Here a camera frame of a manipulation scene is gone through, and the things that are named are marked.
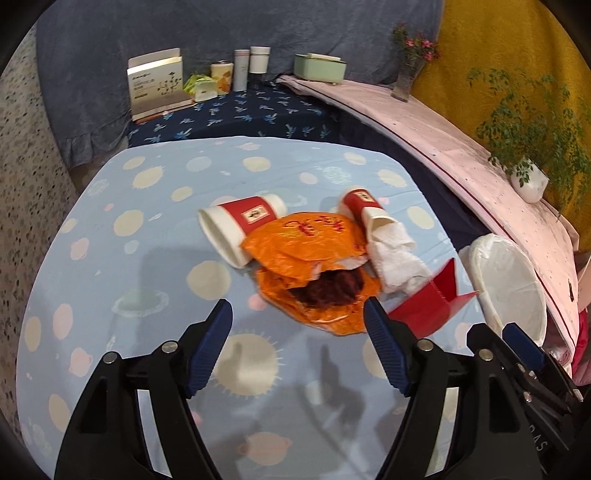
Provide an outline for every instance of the pink tablecloth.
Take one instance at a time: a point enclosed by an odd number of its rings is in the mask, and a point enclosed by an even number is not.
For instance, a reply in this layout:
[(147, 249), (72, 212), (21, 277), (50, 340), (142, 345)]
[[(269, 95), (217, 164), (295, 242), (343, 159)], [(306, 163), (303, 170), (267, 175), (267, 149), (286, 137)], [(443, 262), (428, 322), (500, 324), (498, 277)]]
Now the pink tablecloth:
[(506, 175), (487, 162), (488, 152), (442, 116), (411, 98), (395, 100), (385, 87), (345, 80), (339, 85), (283, 76), (296, 92), (348, 111), (402, 144), (462, 199), (497, 235), (512, 239), (528, 254), (546, 293), (547, 308), (572, 360), (579, 336), (577, 274), (571, 236), (545, 203), (525, 203)]

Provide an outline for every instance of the white plant pot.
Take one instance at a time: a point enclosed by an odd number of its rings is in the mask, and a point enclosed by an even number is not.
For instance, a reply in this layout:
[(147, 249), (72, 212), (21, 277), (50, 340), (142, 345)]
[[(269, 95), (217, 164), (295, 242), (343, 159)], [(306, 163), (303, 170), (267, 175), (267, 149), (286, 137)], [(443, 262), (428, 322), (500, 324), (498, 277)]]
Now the white plant pot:
[(548, 186), (548, 177), (535, 164), (530, 172), (530, 180), (519, 185), (519, 177), (514, 173), (511, 175), (511, 185), (521, 198), (527, 203), (538, 203), (544, 196), (544, 190)]

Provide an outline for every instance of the blue gripper pad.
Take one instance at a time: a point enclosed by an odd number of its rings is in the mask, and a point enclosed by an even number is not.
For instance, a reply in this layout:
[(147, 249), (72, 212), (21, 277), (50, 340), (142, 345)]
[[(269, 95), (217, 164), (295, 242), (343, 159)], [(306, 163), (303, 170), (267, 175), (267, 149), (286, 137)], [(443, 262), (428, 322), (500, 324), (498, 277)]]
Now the blue gripper pad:
[(388, 326), (388, 322), (393, 320), (388, 318), (378, 299), (371, 297), (365, 302), (363, 321), (388, 381), (394, 388), (399, 389), (400, 393), (408, 395), (411, 389), (408, 374), (411, 354), (405, 352), (395, 340)]
[(503, 340), (527, 369), (539, 371), (544, 368), (544, 352), (516, 323), (505, 325)]
[(209, 382), (213, 367), (222, 351), (224, 343), (232, 328), (232, 305), (227, 300), (219, 308), (214, 308), (206, 322), (209, 324), (207, 332), (199, 342), (191, 360), (189, 361), (189, 377), (186, 391), (189, 396), (194, 396)]

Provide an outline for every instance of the red and white paper cup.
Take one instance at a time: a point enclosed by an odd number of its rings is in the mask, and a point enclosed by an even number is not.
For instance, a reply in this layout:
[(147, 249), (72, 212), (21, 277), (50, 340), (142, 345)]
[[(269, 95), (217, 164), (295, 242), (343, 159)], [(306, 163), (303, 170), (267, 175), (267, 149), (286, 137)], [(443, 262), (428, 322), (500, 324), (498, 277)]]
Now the red and white paper cup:
[(396, 222), (363, 187), (351, 187), (344, 193), (339, 202), (339, 213), (363, 225), (368, 239), (377, 227)]
[(243, 268), (252, 257), (240, 245), (260, 226), (287, 215), (283, 200), (272, 193), (214, 205), (199, 210), (199, 223), (222, 258), (235, 268)]

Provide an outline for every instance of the dark blue tablecloth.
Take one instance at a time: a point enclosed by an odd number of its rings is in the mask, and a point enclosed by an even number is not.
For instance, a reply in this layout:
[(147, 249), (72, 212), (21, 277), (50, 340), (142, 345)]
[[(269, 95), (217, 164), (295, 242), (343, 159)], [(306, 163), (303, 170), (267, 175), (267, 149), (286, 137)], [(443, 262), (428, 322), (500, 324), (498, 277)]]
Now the dark blue tablecloth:
[(338, 143), (338, 111), (280, 86), (232, 92), (131, 124), (129, 146), (189, 138), (278, 137)]

